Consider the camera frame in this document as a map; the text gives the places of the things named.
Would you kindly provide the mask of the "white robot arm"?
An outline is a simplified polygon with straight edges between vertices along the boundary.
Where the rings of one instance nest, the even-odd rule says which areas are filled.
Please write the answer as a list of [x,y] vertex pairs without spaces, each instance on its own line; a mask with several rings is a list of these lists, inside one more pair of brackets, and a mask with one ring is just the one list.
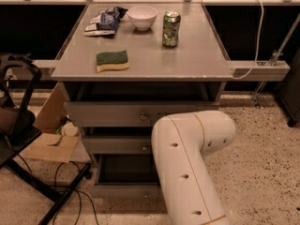
[[235,135],[234,121],[220,111],[171,114],[155,123],[153,156],[172,225],[232,225],[203,158]]

